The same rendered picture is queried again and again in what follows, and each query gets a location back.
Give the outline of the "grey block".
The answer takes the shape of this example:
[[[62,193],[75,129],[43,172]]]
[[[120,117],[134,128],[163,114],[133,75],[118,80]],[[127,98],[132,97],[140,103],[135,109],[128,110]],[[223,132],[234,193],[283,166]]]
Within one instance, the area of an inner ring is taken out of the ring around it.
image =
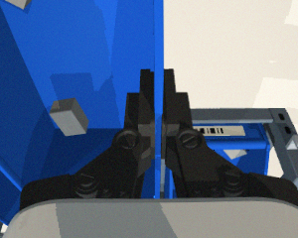
[[[224,151],[231,159],[235,159],[247,154],[246,150],[224,150]]]
[[[25,9],[25,7],[32,1],[32,0],[5,0],[21,9]]]
[[[88,119],[75,97],[54,101],[49,114],[65,136],[86,134]]]

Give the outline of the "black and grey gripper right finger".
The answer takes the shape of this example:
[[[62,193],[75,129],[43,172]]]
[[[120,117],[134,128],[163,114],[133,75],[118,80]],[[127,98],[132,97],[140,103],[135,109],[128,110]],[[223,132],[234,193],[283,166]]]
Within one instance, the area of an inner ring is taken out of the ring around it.
[[[204,135],[193,129],[188,92],[176,93],[173,68],[164,68],[161,159],[172,171],[177,198],[259,196],[298,206],[291,180],[246,174],[208,147]]]

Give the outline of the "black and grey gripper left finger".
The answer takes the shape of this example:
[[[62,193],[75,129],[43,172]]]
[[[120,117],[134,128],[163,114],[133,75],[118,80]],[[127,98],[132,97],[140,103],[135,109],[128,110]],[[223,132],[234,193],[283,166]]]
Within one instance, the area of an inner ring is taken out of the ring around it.
[[[154,71],[140,69],[139,92],[127,92],[123,130],[111,146],[77,171],[28,182],[20,210],[50,199],[141,198],[145,171],[155,160]]]

